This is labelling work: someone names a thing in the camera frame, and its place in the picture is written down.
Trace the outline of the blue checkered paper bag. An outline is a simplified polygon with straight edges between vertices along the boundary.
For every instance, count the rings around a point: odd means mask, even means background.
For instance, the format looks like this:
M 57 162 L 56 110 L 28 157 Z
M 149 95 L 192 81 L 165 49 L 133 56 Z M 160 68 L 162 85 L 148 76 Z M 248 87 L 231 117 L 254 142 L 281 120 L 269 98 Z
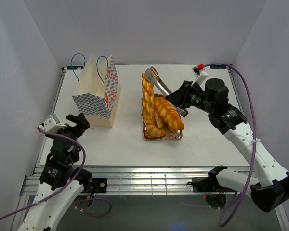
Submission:
M 72 94 L 75 105 L 91 127 L 112 128 L 121 85 L 112 56 L 90 56 Z

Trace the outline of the croissant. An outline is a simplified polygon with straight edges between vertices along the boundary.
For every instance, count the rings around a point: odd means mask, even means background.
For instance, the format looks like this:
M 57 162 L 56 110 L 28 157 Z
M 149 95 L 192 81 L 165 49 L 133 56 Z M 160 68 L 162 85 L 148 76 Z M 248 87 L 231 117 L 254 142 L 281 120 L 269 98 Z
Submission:
M 155 112 L 155 121 L 156 121 L 156 125 L 159 129 L 164 128 L 164 121 L 159 117 L 159 114 L 157 112 Z
M 145 127 L 147 133 L 152 137 L 159 138 L 166 135 L 165 130 L 156 127 L 155 123 L 152 121 L 146 121 Z

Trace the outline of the long twisted bread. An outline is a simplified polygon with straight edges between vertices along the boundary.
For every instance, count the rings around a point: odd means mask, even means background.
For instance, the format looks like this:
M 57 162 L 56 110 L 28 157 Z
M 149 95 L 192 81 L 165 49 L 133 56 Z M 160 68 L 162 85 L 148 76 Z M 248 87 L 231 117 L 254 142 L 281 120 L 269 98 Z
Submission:
M 154 84 L 142 73 L 142 117 L 144 120 L 154 120 Z

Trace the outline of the metal serving tongs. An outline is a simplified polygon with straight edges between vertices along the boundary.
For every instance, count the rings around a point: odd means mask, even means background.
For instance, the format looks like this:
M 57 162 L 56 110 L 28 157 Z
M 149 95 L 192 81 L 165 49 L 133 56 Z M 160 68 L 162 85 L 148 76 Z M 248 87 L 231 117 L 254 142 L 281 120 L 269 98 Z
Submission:
M 171 94 L 171 90 L 161 80 L 157 70 L 153 66 L 145 70 L 144 77 L 153 83 L 165 97 Z

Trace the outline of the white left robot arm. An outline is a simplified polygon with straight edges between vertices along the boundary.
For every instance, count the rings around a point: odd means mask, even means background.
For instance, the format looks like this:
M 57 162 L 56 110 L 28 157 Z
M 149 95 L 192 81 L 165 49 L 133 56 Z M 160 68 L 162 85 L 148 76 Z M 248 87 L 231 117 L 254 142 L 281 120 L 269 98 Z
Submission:
M 38 126 L 38 131 L 53 140 L 32 206 L 19 227 L 20 231 L 54 231 L 61 218 L 81 192 L 92 188 L 92 174 L 73 164 L 80 159 L 84 148 L 78 138 L 90 124 L 83 113 L 67 115 L 74 126 L 60 123 L 50 114 Z

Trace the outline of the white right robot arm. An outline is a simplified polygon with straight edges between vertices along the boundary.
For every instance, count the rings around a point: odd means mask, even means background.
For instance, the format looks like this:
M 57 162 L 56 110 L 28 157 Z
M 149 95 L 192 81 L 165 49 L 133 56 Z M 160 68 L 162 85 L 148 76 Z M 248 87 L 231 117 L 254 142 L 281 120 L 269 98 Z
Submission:
M 246 194 L 263 212 L 270 212 L 289 199 L 289 172 L 280 165 L 253 137 L 250 125 L 242 112 L 229 104 L 229 89 L 221 79 L 205 82 L 184 81 L 166 100 L 181 109 L 194 106 L 208 113 L 210 123 L 220 131 L 253 168 Z

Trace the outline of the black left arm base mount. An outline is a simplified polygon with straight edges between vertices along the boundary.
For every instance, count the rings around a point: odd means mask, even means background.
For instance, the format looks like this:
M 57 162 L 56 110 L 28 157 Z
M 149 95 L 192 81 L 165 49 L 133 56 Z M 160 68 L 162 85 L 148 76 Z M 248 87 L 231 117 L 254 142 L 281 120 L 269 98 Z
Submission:
M 106 193 L 107 192 L 107 178 L 92 178 L 89 180 L 87 193 Z

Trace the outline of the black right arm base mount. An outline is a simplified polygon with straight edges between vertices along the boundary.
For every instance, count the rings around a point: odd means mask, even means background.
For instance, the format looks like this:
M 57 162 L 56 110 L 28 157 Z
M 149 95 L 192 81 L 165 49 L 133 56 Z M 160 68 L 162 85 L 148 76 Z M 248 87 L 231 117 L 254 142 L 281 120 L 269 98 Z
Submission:
M 209 177 L 205 178 L 192 178 L 187 185 L 192 186 L 195 193 L 216 193 L 221 191 L 221 186 L 213 182 Z

